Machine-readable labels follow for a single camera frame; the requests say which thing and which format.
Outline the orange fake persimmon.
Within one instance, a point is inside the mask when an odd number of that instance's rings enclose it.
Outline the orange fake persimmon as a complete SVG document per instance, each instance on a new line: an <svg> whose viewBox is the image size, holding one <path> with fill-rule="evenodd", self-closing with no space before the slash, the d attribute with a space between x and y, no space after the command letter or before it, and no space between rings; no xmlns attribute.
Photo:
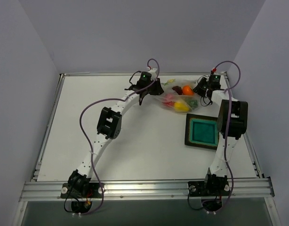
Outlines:
<svg viewBox="0 0 289 226"><path fill-rule="evenodd" d="M183 93L183 95L186 95L186 96L193 96L194 95L193 89L187 85L183 86L182 93Z"/></svg>

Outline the aluminium front frame rail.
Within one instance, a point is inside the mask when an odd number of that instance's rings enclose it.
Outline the aluminium front frame rail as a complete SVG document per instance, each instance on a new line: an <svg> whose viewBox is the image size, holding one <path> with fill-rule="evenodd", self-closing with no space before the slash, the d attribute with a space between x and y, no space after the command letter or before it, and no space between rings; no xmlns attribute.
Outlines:
<svg viewBox="0 0 289 226"><path fill-rule="evenodd" d="M171 200L187 197L190 179L104 181L104 199L115 200ZM26 182L19 200L22 202L62 201L64 181ZM234 180L232 198L274 197L270 178L241 178Z"/></svg>

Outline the dark maroon fake fruit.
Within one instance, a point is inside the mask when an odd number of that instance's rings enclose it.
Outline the dark maroon fake fruit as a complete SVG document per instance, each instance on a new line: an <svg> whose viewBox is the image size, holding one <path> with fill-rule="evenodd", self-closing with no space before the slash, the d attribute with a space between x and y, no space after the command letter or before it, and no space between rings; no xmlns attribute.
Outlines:
<svg viewBox="0 0 289 226"><path fill-rule="evenodd" d="M174 90L178 95L183 95L183 91L180 86L174 86L172 90Z"/></svg>

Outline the red fake apple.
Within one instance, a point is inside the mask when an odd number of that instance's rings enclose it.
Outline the red fake apple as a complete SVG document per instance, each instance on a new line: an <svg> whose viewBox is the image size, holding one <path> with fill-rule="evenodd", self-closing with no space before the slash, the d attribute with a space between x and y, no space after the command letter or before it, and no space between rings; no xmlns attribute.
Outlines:
<svg viewBox="0 0 289 226"><path fill-rule="evenodd" d="M162 100L162 104L165 106L165 107L173 107L174 106L174 101L173 101L173 95L172 94L166 94L164 97L163 97L163 100Z"/></svg>

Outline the green fake lime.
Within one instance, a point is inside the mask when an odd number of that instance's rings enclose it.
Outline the green fake lime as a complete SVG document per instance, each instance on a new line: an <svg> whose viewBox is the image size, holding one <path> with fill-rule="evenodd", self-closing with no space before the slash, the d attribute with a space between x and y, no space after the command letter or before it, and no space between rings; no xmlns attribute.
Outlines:
<svg viewBox="0 0 289 226"><path fill-rule="evenodd" d="M189 105L191 109L196 109L198 108L198 101L193 98L186 98L185 102Z"/></svg>

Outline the yellow fake pear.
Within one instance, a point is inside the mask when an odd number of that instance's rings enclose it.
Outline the yellow fake pear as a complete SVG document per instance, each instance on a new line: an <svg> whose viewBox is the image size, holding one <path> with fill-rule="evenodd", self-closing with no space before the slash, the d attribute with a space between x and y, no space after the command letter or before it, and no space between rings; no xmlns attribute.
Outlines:
<svg viewBox="0 0 289 226"><path fill-rule="evenodd" d="M191 112L192 108L184 101L176 101L174 102L174 110L177 112Z"/></svg>

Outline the black teal square plate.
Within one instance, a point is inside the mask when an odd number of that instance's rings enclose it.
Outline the black teal square plate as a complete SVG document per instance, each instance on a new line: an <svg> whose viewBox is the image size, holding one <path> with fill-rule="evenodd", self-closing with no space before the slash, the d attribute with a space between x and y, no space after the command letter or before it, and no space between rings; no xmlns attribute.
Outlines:
<svg viewBox="0 0 289 226"><path fill-rule="evenodd" d="M185 121L185 145L216 150L219 141L217 117L188 113Z"/></svg>

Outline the translucent printed plastic bag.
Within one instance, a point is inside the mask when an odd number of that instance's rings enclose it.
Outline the translucent printed plastic bag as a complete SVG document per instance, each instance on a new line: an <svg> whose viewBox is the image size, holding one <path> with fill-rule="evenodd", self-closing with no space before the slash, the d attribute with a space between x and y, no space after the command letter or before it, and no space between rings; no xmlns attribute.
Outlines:
<svg viewBox="0 0 289 226"><path fill-rule="evenodd" d="M168 110L171 110L173 112L177 112L174 110L174 107L165 107L163 104L162 104L162 100L163 100L163 97L166 95L166 94L172 94L173 95L173 101L176 102L176 101L184 101L185 102L185 99L186 98L193 98L193 99L196 99L198 101L198 108L196 109L192 109L191 112L197 110L200 108L200 96L195 94L193 96L186 96L186 95L178 95L174 90L172 90L172 88L174 86L180 86L181 88L183 88L183 86L190 86L192 89L195 88L195 86L197 85L197 79L169 79L167 82L164 82L164 83L161 83L161 86L164 90L164 93L159 95L159 96L155 96L155 100L156 102L158 102L158 104L165 108L165 109L168 109Z"/></svg>

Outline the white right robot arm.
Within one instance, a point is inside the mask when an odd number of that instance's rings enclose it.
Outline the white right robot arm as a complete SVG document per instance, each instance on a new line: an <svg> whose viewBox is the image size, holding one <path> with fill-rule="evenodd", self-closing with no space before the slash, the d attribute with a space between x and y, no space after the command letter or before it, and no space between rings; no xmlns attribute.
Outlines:
<svg viewBox="0 0 289 226"><path fill-rule="evenodd" d="M219 106L217 131L219 142L215 158L210 165L203 182L203 189L208 194L229 188L227 176L233 150L247 130L248 103L232 97L230 89L221 89L220 75L211 74L203 77L193 91L201 97L207 97L210 103Z"/></svg>

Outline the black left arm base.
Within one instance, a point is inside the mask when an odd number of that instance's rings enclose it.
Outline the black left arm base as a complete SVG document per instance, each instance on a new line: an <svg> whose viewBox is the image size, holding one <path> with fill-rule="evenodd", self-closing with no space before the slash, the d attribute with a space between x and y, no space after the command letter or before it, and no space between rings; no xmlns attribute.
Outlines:
<svg viewBox="0 0 289 226"><path fill-rule="evenodd" d="M65 199L70 193L70 197L75 198L102 198L102 189L98 182L89 182L85 187L78 188L75 185L73 188L68 183L62 185L60 198Z"/></svg>

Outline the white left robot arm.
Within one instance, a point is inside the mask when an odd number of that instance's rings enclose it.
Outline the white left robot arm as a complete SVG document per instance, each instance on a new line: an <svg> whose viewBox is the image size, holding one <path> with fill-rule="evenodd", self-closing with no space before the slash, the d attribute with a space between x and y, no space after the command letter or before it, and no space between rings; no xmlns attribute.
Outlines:
<svg viewBox="0 0 289 226"><path fill-rule="evenodd" d="M84 197L88 194L92 176L98 177L95 166L101 158L106 147L118 137L121 131L122 117L135 104L142 104L146 95L159 96L164 91L159 79L159 69L153 68L147 72L141 72L136 84L126 89L126 94L122 98L107 98L96 101L87 106L80 114L79 124L82 133L90 145L90 151L86 154L79 167L73 171L68 179L68 184L72 186L72 192L77 197ZM116 101L111 107L104 107L100 113L97 123L97 135L95 141L90 141L83 125L84 113L92 106L105 101Z"/></svg>

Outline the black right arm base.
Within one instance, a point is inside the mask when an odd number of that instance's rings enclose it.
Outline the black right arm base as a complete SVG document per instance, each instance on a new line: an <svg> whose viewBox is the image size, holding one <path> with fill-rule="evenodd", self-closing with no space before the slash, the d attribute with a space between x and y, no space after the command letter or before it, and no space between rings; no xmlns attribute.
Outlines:
<svg viewBox="0 0 289 226"><path fill-rule="evenodd" d="M206 180L188 181L191 197L228 196L231 189L227 181L208 182Z"/></svg>

